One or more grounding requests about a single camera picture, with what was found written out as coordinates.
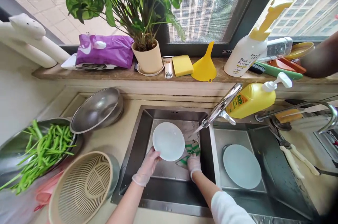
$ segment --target faucet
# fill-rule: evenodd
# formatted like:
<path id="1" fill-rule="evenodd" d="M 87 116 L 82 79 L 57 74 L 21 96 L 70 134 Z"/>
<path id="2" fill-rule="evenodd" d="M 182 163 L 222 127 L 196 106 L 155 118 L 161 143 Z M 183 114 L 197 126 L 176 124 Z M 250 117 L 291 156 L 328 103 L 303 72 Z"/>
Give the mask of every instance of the faucet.
<path id="1" fill-rule="evenodd" d="M 294 109 L 294 108 L 297 108 L 297 107 L 300 107 L 300 106 L 303 106 L 303 105 L 307 105 L 307 104 L 322 104 L 322 105 L 326 106 L 327 108 L 329 108 L 330 111 L 331 111 L 331 115 L 332 116 L 331 116 L 330 121 L 325 126 L 323 126 L 321 129 L 319 129 L 317 131 L 319 134 L 332 129 L 336 125 L 336 123 L 338 121 L 338 118 L 337 118 L 338 112 L 337 112 L 336 108 L 333 105 L 331 105 L 331 104 L 329 104 L 327 102 L 323 102 L 323 101 L 304 102 L 304 103 L 300 103 L 300 104 L 288 107 L 288 108 L 280 110 L 280 111 L 269 111 L 265 115 L 256 114 L 255 115 L 255 119 L 258 122 L 263 122 L 266 118 L 268 118 L 270 116 L 273 116 L 273 115 L 276 115 L 278 113 L 282 113 L 284 111 L 291 110 L 291 109 Z"/>
<path id="2" fill-rule="evenodd" d="M 218 102 L 218 104 L 215 106 L 215 108 L 212 110 L 209 116 L 207 116 L 203 121 L 201 126 L 203 128 L 206 128 L 210 126 L 210 124 L 217 119 L 218 117 L 223 117 L 227 121 L 230 122 L 233 126 L 236 125 L 236 122 L 232 117 L 229 116 L 228 113 L 226 113 L 225 108 L 232 102 L 232 100 L 237 96 L 237 94 L 241 91 L 242 84 L 236 83 L 231 90 L 228 91 L 228 93 L 221 99 L 221 101 Z"/>

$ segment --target stainless steel sink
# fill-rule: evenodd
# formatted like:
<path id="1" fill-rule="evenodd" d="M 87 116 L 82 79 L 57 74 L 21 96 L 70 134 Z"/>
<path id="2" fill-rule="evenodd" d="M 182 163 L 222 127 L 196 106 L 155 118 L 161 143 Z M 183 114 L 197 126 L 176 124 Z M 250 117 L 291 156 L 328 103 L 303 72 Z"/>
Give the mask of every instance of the stainless steel sink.
<path id="1" fill-rule="evenodd" d="M 211 109 L 141 106 L 111 202 L 117 204 L 121 200 L 132 176 L 152 146 L 152 133 L 159 123 L 174 123 L 187 140 L 209 112 Z M 255 218 L 281 218 L 296 222 L 311 220 L 313 210 L 304 199 L 304 192 L 299 189 L 277 140 L 267 126 L 256 122 L 253 117 L 236 122 L 236 126 L 232 126 L 227 122 L 215 121 L 193 136 L 200 143 L 201 167 L 206 177 Z M 240 188 L 227 175 L 222 149 L 228 144 L 243 145 L 255 154 L 262 169 L 262 180 L 256 188 Z M 157 164 L 139 206 L 211 217 L 188 171 L 175 162 L 161 161 Z"/>

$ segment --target pump dispenser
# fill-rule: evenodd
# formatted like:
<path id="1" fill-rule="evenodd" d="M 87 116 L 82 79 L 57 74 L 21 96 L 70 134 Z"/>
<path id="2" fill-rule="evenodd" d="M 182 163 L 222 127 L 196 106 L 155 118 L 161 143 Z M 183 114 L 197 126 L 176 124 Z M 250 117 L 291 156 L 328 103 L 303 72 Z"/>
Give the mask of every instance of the pump dispenser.
<path id="1" fill-rule="evenodd" d="M 272 1 L 261 26 L 253 28 L 249 35 L 243 37 L 231 53 L 224 65 L 224 71 L 235 77 L 241 77 L 268 47 L 269 27 L 285 8 L 290 7 L 292 1 Z"/>
<path id="2" fill-rule="evenodd" d="M 251 83 L 246 86 L 226 108 L 230 117 L 242 119 L 246 116 L 264 110 L 275 103 L 277 83 L 281 82 L 286 88 L 292 87 L 292 81 L 280 72 L 274 82 Z"/>

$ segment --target disposable plastic glove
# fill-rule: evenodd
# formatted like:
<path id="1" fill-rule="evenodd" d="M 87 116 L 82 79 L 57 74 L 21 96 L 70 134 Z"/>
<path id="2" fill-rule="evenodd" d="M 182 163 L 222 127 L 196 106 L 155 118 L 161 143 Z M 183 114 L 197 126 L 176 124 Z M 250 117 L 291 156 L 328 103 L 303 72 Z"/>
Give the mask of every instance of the disposable plastic glove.
<path id="1" fill-rule="evenodd" d="M 155 171 L 156 164 L 162 160 L 159 155 L 160 152 L 155 151 L 154 147 L 152 147 L 145 156 L 141 167 L 132 177 L 134 182 L 137 183 L 139 186 L 145 187 L 149 182 L 150 177 Z"/>
<path id="2" fill-rule="evenodd" d="M 201 171 L 201 155 L 196 156 L 196 154 L 192 154 L 190 155 L 189 159 L 188 159 L 188 169 L 189 169 L 189 174 L 190 174 L 190 178 L 193 182 L 195 182 L 193 180 L 193 173 L 195 171 Z"/>

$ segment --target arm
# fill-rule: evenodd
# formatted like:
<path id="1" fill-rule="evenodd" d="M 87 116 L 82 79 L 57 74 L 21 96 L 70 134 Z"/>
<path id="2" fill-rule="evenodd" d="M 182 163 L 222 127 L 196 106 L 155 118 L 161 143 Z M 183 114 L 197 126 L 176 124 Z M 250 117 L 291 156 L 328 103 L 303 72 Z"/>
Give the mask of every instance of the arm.
<path id="1" fill-rule="evenodd" d="M 132 224 L 134 222 L 144 187 L 147 185 L 150 177 L 154 173 L 156 164 L 161 160 L 159 155 L 160 152 L 155 151 L 154 147 L 149 150 L 141 167 L 138 169 L 137 173 L 133 175 L 133 181 L 131 182 L 129 188 L 115 208 L 113 214 L 109 217 L 106 224 Z"/>
<path id="2" fill-rule="evenodd" d="M 109 217 L 107 224 L 125 223 L 132 224 L 136 215 L 138 204 L 140 203 L 144 187 L 139 186 L 134 181 L 131 182 L 120 203 Z"/>
<path id="3" fill-rule="evenodd" d="M 200 157 L 190 156 L 188 168 L 192 181 L 201 191 L 216 224 L 255 224 L 250 215 L 234 199 L 211 182 L 201 170 Z"/>

